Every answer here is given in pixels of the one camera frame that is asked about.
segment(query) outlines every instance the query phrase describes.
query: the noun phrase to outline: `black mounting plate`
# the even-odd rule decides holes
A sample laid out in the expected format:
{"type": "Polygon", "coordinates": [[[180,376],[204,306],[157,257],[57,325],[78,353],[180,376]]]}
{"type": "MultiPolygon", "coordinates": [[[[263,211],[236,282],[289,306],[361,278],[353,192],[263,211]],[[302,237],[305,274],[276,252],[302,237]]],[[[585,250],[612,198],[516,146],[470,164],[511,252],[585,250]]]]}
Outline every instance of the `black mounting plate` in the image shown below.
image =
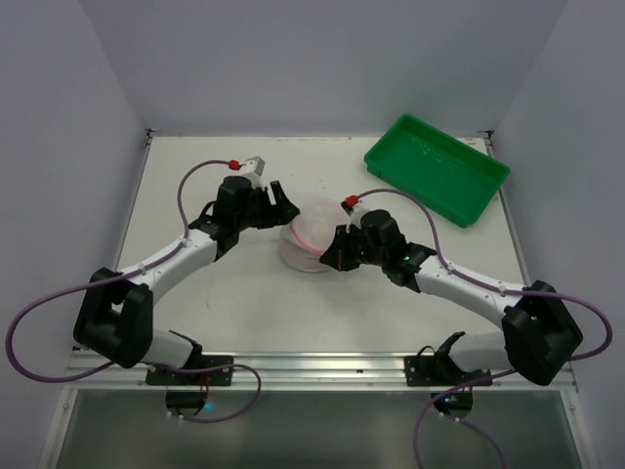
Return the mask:
{"type": "MultiPolygon", "coordinates": [[[[193,368],[208,368],[232,363],[234,363],[234,358],[230,355],[202,355],[194,360],[193,368]]],[[[231,367],[206,374],[210,377],[210,387],[229,386],[232,382],[231,367]]],[[[148,386],[199,386],[204,384],[202,376],[200,374],[174,374],[167,369],[157,368],[156,371],[147,372],[146,384],[148,386]]]]}
{"type": "MultiPolygon", "coordinates": [[[[483,372],[481,370],[471,371],[458,375],[458,379],[441,379],[427,372],[434,368],[435,357],[432,355],[422,355],[420,357],[408,356],[403,358],[403,373],[406,376],[406,385],[410,388],[416,386],[456,386],[466,381],[490,376],[490,371],[483,372]]],[[[490,386],[492,380],[487,381],[480,386],[490,386]]]]}

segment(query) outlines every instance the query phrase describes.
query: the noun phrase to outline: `red connector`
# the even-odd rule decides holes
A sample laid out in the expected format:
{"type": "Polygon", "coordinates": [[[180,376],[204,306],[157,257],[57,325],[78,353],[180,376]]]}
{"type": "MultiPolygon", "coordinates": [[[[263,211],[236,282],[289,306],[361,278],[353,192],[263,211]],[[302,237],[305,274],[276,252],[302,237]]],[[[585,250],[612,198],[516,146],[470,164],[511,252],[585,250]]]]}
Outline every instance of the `red connector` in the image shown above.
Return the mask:
{"type": "Polygon", "coordinates": [[[357,195],[350,195],[349,197],[345,199],[345,204],[350,208],[354,207],[357,203],[358,203],[357,195]]]}

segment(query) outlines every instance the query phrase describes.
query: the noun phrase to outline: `green tray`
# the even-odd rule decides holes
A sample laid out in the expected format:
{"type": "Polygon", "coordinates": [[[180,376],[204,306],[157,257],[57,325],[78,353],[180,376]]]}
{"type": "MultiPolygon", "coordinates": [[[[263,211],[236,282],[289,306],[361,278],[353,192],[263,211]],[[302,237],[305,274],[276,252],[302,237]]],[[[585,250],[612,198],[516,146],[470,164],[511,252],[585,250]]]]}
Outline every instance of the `green tray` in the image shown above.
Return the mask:
{"type": "Polygon", "coordinates": [[[510,168],[405,114],[364,156],[367,171],[461,227],[475,223],[510,168]]]}

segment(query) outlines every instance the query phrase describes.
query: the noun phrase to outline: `white table surface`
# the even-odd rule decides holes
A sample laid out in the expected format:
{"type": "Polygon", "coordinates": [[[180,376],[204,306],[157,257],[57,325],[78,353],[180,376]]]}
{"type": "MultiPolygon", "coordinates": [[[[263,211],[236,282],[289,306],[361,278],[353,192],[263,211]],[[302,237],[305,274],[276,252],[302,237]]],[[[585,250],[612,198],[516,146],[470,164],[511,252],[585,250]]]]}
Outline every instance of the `white table surface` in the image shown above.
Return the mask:
{"type": "MultiPolygon", "coordinates": [[[[135,264],[182,232],[176,189],[205,159],[261,156],[264,180],[279,180],[295,203],[319,193],[338,200],[387,185],[366,172],[373,138],[156,137],[134,206],[119,267],[135,264]]],[[[463,139],[485,152],[481,139],[463,139]]],[[[217,193],[225,167],[198,171],[184,205],[192,220],[217,193]]],[[[428,224],[408,200],[371,195],[406,238],[433,246],[428,224]]],[[[504,208],[497,195],[478,222],[461,229],[435,214],[445,256],[456,264],[521,281],[504,208]]],[[[278,229],[250,230],[223,259],[187,278],[156,305],[154,325],[192,337],[213,352],[414,352],[452,332],[494,326],[452,303],[391,284],[379,268],[304,274],[277,253],[278,229]]]]}

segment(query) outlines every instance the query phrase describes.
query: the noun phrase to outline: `robotic arm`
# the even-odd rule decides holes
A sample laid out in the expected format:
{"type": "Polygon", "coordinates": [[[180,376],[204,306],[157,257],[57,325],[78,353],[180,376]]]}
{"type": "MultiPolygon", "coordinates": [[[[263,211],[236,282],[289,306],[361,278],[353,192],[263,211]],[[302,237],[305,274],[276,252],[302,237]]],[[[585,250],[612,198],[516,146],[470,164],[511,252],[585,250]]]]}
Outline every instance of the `robotic arm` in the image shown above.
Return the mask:
{"type": "Polygon", "coordinates": [[[240,176],[226,177],[212,204],[212,214],[204,210],[189,224],[186,238],[120,273],[106,268],[95,272],[91,282],[142,271],[133,281],[125,279],[88,290],[74,326],[74,339],[125,368],[139,362],[201,367],[201,346],[177,332],[154,328],[153,307],[186,277],[224,256],[238,243],[243,230],[286,225],[299,215],[279,182],[263,186],[260,176],[264,166],[261,158],[251,158],[241,166],[240,176]],[[180,243],[184,247],[176,255],[154,269],[146,269],[180,243]]]}
{"type": "Polygon", "coordinates": [[[456,332],[437,349],[433,359],[417,357],[417,361],[421,360],[417,367],[441,384],[462,383],[485,368],[513,368],[533,383],[548,385],[583,338],[561,300],[504,293],[554,292],[548,283],[536,281],[525,286],[458,269],[450,262],[445,266],[434,249],[406,242],[396,221],[385,210],[365,213],[360,226],[337,227],[320,262],[337,271],[350,271],[361,264],[381,267],[396,285],[449,300],[502,329],[503,334],[475,336],[456,332]],[[497,285],[499,293],[460,278],[454,271],[478,283],[497,285]]]}

